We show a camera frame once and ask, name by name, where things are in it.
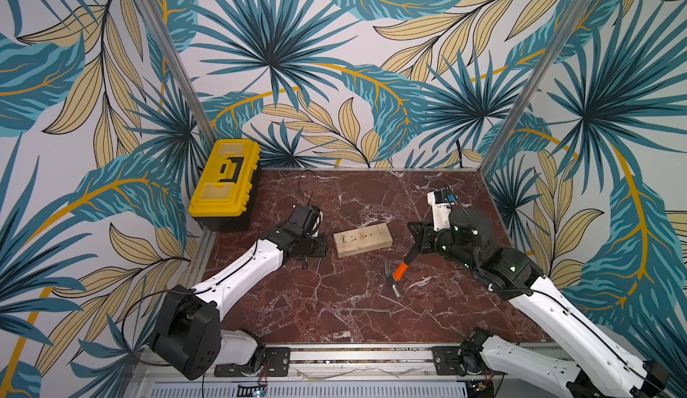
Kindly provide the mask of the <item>claw hammer orange black handle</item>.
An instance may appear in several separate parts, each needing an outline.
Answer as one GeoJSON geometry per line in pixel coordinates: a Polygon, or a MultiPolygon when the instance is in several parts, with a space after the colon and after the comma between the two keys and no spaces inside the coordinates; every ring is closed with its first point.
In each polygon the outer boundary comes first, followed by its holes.
{"type": "Polygon", "coordinates": [[[418,255],[418,246],[413,245],[413,247],[409,250],[408,254],[404,257],[403,261],[398,267],[393,268],[391,265],[391,261],[389,259],[386,259],[384,261],[386,283],[390,286],[393,293],[395,294],[395,297],[397,297],[398,299],[402,297],[402,294],[399,290],[400,280],[403,278],[405,272],[408,270],[408,268],[413,263],[415,258],[417,258],[418,255]]]}

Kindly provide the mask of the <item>wooden block with nails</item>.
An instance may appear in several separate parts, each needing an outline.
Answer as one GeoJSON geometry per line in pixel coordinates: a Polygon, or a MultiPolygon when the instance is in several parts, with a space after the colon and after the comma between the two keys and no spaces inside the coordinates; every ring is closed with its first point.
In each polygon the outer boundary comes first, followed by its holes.
{"type": "Polygon", "coordinates": [[[392,246],[393,238],[387,224],[374,224],[334,234],[338,258],[348,258],[392,246]]]}

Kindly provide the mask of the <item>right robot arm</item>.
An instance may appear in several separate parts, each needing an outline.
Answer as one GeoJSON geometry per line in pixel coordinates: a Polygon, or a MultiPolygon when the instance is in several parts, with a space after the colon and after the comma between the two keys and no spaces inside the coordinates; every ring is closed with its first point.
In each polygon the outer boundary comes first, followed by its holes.
{"type": "Polygon", "coordinates": [[[655,397],[670,374],[613,341],[558,291],[527,255],[502,246],[491,222],[473,208],[434,206],[430,222],[410,222],[414,244],[390,276],[398,281],[420,254],[437,253],[520,310],[569,356],[547,357],[476,328],[454,351],[433,351],[438,368],[459,376],[490,372],[515,376],[557,397],[655,397]]]}

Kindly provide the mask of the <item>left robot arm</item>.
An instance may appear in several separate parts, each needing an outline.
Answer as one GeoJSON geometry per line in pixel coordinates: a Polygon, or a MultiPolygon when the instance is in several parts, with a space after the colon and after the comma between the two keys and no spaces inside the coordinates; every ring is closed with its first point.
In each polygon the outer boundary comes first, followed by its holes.
{"type": "Polygon", "coordinates": [[[224,333],[222,321],[289,260],[326,255],[322,218],[319,208],[296,205],[288,219],[261,233],[228,267],[190,289],[177,285],[167,292],[150,339],[153,353],[189,380],[203,377],[215,364],[234,365],[249,375],[265,369],[265,344],[245,331],[224,333]]]}

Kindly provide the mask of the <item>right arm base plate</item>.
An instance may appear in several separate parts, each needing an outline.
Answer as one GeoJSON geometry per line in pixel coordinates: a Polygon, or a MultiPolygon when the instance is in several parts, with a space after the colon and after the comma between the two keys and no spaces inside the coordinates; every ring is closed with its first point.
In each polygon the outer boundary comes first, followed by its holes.
{"type": "Polygon", "coordinates": [[[474,346],[434,346],[432,361],[438,376],[490,375],[493,369],[482,357],[483,349],[474,346]]]}

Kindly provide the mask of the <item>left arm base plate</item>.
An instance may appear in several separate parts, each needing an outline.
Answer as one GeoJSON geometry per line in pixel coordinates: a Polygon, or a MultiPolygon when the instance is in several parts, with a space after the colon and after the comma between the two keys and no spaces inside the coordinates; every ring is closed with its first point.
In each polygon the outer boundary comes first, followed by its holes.
{"type": "Polygon", "coordinates": [[[258,349],[257,355],[246,364],[222,364],[214,368],[216,378],[259,377],[286,378],[291,361],[289,347],[267,347],[258,349]]]}

